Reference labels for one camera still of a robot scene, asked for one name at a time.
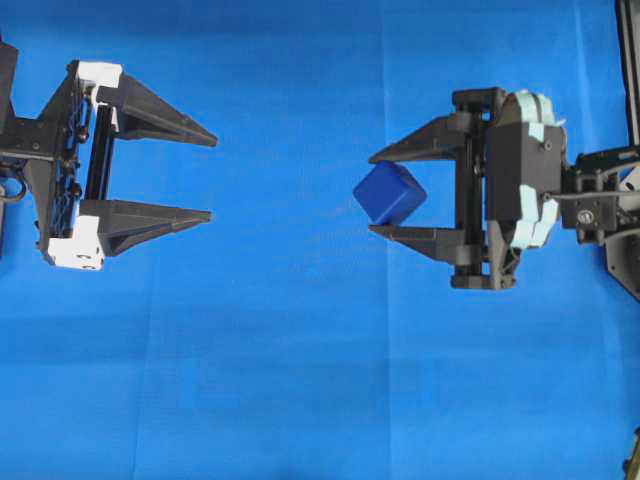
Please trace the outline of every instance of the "blue backdrop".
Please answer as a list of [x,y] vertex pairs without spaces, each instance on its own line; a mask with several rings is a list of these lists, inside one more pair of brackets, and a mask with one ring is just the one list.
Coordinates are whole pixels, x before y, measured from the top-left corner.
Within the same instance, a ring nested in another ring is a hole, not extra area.
[[[46,265],[32,200],[10,207],[0,477],[620,476],[640,310],[598,250],[556,226],[516,289],[455,291],[351,196],[458,88],[548,95],[571,158],[625,144],[612,1],[7,3],[19,115],[69,60],[112,61],[220,144],[116,145],[111,198],[215,219],[98,274]],[[407,224],[450,225],[452,165],[412,170]]]

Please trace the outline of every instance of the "blue cube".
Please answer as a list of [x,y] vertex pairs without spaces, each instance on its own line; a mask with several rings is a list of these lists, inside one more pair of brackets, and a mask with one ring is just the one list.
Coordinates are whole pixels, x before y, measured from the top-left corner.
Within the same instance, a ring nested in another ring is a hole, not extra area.
[[374,225],[400,225],[427,193],[405,167],[380,162],[353,189],[353,196]]

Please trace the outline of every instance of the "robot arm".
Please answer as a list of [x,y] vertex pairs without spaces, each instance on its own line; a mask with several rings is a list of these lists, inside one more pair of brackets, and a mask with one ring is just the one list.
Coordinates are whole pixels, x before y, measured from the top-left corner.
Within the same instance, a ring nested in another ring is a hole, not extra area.
[[[36,205],[39,240],[55,266],[100,270],[104,258],[141,242],[208,222],[210,212],[107,200],[116,139],[153,138],[213,147],[214,135],[176,111],[121,65],[72,61],[36,119],[17,117],[10,101],[18,51],[0,41],[0,177],[22,186]],[[77,183],[79,145],[96,112],[87,178]]]
[[[515,285],[523,253],[544,246],[561,216],[564,228],[576,230],[578,243],[605,247],[609,273],[640,300],[640,192],[624,177],[640,166],[640,148],[580,155],[570,166],[563,122],[556,121],[545,96],[465,90],[453,94],[453,104],[454,113],[436,118],[370,162],[380,169],[385,162],[454,160],[455,228],[402,227],[392,213],[377,218],[370,229],[453,265],[454,288],[503,290]],[[391,212],[406,208],[396,198],[384,199],[394,171],[381,178],[376,169],[354,190],[365,210],[373,208],[371,198],[382,198]],[[411,204],[401,218],[418,206]],[[489,275],[483,263],[489,264]]]

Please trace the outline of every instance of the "wire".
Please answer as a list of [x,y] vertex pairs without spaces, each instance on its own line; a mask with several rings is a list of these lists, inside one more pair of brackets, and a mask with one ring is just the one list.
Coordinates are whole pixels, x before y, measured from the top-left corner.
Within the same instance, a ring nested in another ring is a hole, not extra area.
[[547,199],[556,200],[580,200],[581,198],[599,197],[633,197],[640,195],[640,192],[585,192],[585,193],[545,193]]

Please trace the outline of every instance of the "white plastic part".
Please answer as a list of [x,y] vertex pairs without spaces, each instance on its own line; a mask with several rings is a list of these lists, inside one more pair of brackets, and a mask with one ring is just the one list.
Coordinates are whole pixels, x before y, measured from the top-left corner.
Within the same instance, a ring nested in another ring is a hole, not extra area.
[[516,231],[513,234],[511,246],[525,250],[531,245],[533,230],[540,220],[538,214],[538,196],[529,185],[520,185],[520,206],[522,217],[516,222]]
[[57,267],[101,270],[104,252],[98,239],[100,217],[76,216],[71,238],[52,238],[47,252]]
[[[520,90],[515,93],[516,100],[520,106],[521,122],[529,123],[529,136],[535,138],[540,143],[544,142],[544,127],[560,127],[564,125],[564,120],[556,121],[553,114],[553,105],[549,98],[540,93],[530,93],[527,90]],[[540,104],[540,117],[538,117],[538,106]]]
[[[640,167],[636,167],[620,182],[620,190],[623,192],[640,190]],[[626,211],[640,209],[640,198],[637,196],[620,197],[620,206]]]
[[520,185],[520,205],[522,217],[516,222],[516,231],[511,241],[513,248],[525,250],[530,247],[541,247],[547,241],[551,229],[558,219],[558,208],[555,200],[547,200],[542,204],[542,218],[538,213],[538,195],[528,185]]
[[[97,110],[98,105],[98,90],[100,87],[118,88],[120,85],[120,76],[122,75],[122,65],[116,63],[105,62],[79,62],[78,63],[78,78],[82,82],[83,89],[87,87],[93,87],[91,89],[91,105],[94,110]],[[118,128],[118,115],[115,108],[113,109],[113,116],[111,123]]]
[[536,224],[531,237],[532,247],[541,247],[547,241],[551,229],[558,220],[560,205],[555,200],[547,200],[542,204],[542,218]]

